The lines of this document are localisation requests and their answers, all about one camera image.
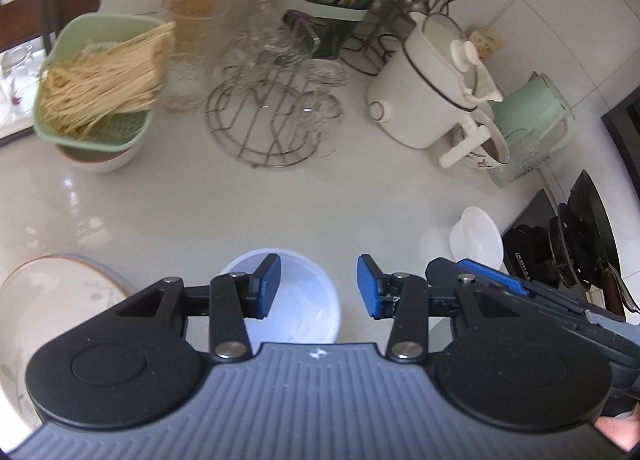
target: plastic colander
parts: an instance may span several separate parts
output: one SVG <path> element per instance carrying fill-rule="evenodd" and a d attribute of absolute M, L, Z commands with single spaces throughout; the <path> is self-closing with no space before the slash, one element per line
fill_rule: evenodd
<path fill-rule="evenodd" d="M 164 22 L 158 18 L 88 13 L 69 22 L 56 40 L 56 45 L 43 66 L 70 60 L 89 44 L 126 42 Z M 34 129 L 39 137 L 57 145 L 82 150 L 124 151 L 135 145 L 151 122 L 151 110 L 114 114 L 100 120 L 91 131 L 92 138 L 80 141 L 58 132 L 43 120 L 40 89 L 33 106 Z"/>

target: cup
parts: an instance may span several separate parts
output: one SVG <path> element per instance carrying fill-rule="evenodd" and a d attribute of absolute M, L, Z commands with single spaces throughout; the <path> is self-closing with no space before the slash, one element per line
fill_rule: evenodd
<path fill-rule="evenodd" d="M 467 167 L 474 169 L 493 169 L 508 164 L 511 159 L 509 145 L 500 132 L 498 127 L 492 121 L 493 112 L 487 103 L 481 104 L 471 117 L 480 125 L 484 125 L 489 129 L 491 138 L 484 142 L 481 146 L 466 154 L 462 161 Z M 459 144 L 465 138 L 465 132 L 460 125 L 456 125 L 452 131 L 453 144 Z"/>

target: blue gripper pad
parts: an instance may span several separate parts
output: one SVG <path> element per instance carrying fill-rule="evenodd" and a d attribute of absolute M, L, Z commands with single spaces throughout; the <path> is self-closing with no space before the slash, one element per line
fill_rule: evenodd
<path fill-rule="evenodd" d="M 48 422 L 11 460 L 622 460 L 584 424 L 509 432 L 452 406 L 425 371 L 374 344 L 264 344 L 214 367 L 174 413 L 96 432 Z"/>
<path fill-rule="evenodd" d="M 468 271 L 476 274 L 478 276 L 482 276 L 488 278 L 489 280 L 498 283 L 499 285 L 503 285 L 508 291 L 511 291 L 513 294 L 519 294 L 520 296 L 529 296 L 529 291 L 522 286 L 522 282 L 518 278 L 510 277 L 500 271 L 496 271 L 491 267 L 486 265 L 482 265 L 481 263 L 475 262 L 473 260 L 460 260 L 458 262 L 460 267 L 465 267 Z"/>
<path fill-rule="evenodd" d="M 258 268 L 255 269 L 254 277 L 260 278 L 258 288 L 258 314 L 260 317 L 267 317 L 280 286 L 280 276 L 282 274 L 282 261 L 277 254 L 268 254 Z"/>
<path fill-rule="evenodd" d="M 380 303 L 380 295 L 378 294 L 378 280 L 373 275 L 372 270 L 367 266 L 363 256 L 358 257 L 356 277 L 360 295 L 362 296 L 365 307 L 367 307 L 367 312 L 371 317 L 380 317 L 382 304 Z"/>

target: plastic jar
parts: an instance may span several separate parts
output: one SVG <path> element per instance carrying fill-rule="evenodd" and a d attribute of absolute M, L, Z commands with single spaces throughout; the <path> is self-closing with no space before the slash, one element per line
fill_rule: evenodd
<path fill-rule="evenodd" d="M 204 103 L 226 7 L 227 0 L 162 0 L 162 18 L 175 22 L 175 49 L 167 60 L 167 81 L 159 97 L 165 110 L 189 114 Z"/>

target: white countertop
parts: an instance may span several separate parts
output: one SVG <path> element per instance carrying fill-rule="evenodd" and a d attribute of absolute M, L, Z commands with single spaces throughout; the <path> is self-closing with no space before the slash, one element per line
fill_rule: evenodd
<path fill-rule="evenodd" d="M 444 170 L 439 141 L 405 148 L 368 121 L 354 75 L 337 90 L 348 111 L 338 151 L 288 169 L 251 169 L 226 155 L 201 114 L 156 116 L 140 153 L 122 169 L 87 175 L 30 136 L 0 148 L 0 280 L 49 253 L 77 253 L 138 288 L 166 276 L 202 285 L 258 247 L 299 252 L 324 268 L 342 304 L 340 342 L 386 343 L 391 322 L 367 316 L 355 265 L 424 274 L 450 258 L 450 227 L 485 209 L 503 230 L 542 187 L 537 173 L 499 189 L 483 172 Z"/>

